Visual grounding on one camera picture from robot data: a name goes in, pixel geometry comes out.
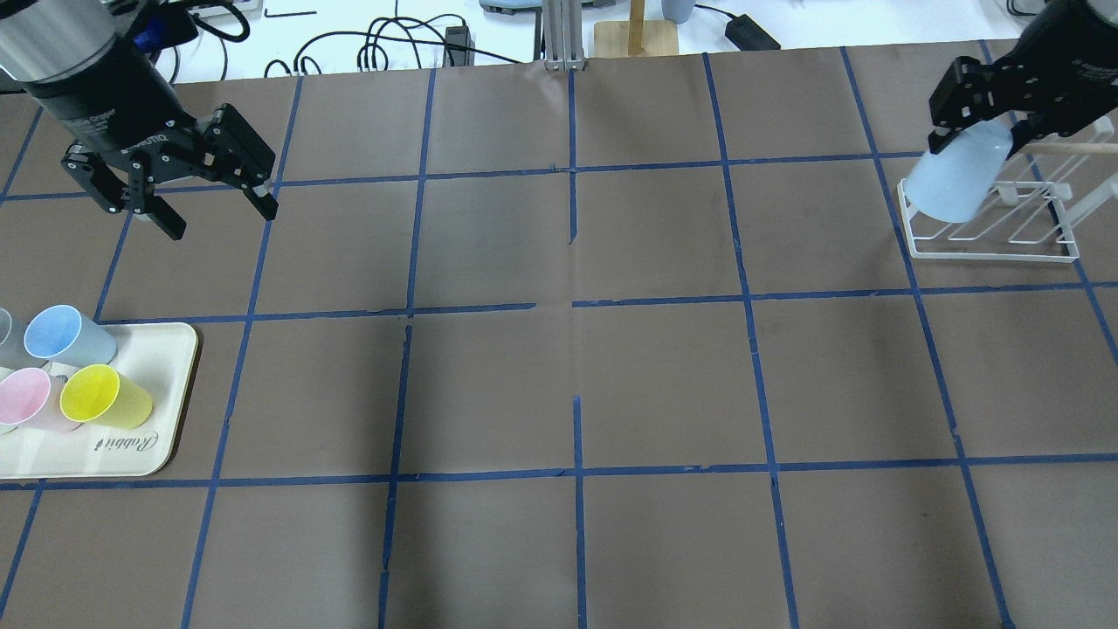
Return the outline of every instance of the wooden block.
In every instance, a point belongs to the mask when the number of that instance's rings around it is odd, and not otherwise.
[[[629,22],[603,21],[594,25],[594,56],[604,58],[628,57]],[[666,57],[680,54],[675,25],[667,20],[645,20],[642,57]]]

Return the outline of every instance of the black power brick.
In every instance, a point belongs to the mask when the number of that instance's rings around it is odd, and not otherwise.
[[[454,48],[454,46],[474,47],[474,40],[470,38],[468,26],[446,27],[446,46],[443,49],[443,67],[447,66],[472,66],[474,65],[474,51]]]
[[[726,38],[739,50],[779,50],[780,42],[765,32],[749,16],[738,16],[726,25]]]

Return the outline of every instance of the cup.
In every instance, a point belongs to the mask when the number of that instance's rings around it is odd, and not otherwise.
[[[75,368],[103,365],[116,356],[116,340],[73,305],[51,305],[27,325],[23,347],[36,359]]]
[[[131,430],[151,416],[151,394],[108,365],[91,365],[70,377],[63,414],[75,422]]]
[[[938,155],[926,151],[904,180],[904,196],[936,220],[966,222],[978,215],[1012,147],[1013,134],[1004,124],[979,122]]]
[[[695,0],[660,0],[660,8],[664,12],[665,20],[683,23],[691,18]]]
[[[0,368],[22,370],[23,368],[41,368],[47,364],[42,359],[36,359],[23,349],[23,332],[27,324],[16,320],[3,307],[0,307]]]
[[[66,379],[37,368],[20,370],[0,381],[0,426],[69,432],[82,425],[59,410]]]

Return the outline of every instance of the white background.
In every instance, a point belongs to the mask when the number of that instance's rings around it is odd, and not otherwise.
[[[1031,9],[1041,0],[1016,0],[1021,9]],[[708,0],[707,4],[733,13],[746,13],[765,28],[785,48],[827,46],[864,46],[921,41],[957,41],[967,39],[1012,39],[1021,34],[1023,20],[1005,12],[1004,0]],[[392,15],[392,0],[262,0],[262,9],[248,15],[252,37],[241,44],[228,44],[228,78],[255,78],[264,75],[264,66],[273,58],[288,65],[296,50],[307,39],[330,30],[366,30],[379,16]],[[594,56],[594,23],[624,20],[628,17],[627,0],[613,7],[587,8],[582,11],[584,41],[587,56]],[[314,16],[265,18],[268,13],[318,11]],[[519,60],[529,60],[534,36],[534,16],[486,13],[477,0],[400,0],[400,15],[428,19],[438,13],[464,16],[475,46]],[[647,0],[648,19],[662,19],[660,1]],[[680,53],[735,50],[723,36],[728,18],[713,11],[695,9],[679,27]],[[208,20],[230,32],[238,29],[231,18]],[[435,22],[442,31],[457,23],[455,19]],[[419,35],[417,38],[432,39]],[[396,27],[385,35],[401,36]],[[356,55],[364,42],[361,37],[338,36],[318,41],[307,54],[323,72],[357,72]],[[416,67],[415,56],[407,44],[385,42],[392,69]],[[180,83],[216,80],[221,74],[221,48],[217,39],[202,34],[180,47],[182,55]],[[442,63],[442,48],[420,47],[424,67]],[[164,54],[158,67],[170,76],[172,57]],[[477,65],[502,63],[477,55]],[[272,75],[283,74],[274,68]]]

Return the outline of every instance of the tray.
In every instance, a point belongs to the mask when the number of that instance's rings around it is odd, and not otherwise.
[[[187,324],[103,327],[119,347],[110,365],[151,393],[151,417],[133,430],[86,425],[65,435],[31,429],[0,435],[0,478],[145,476],[167,465],[182,420],[198,333]],[[51,375],[77,372],[57,363],[44,369]],[[0,380],[10,373],[0,368]]]

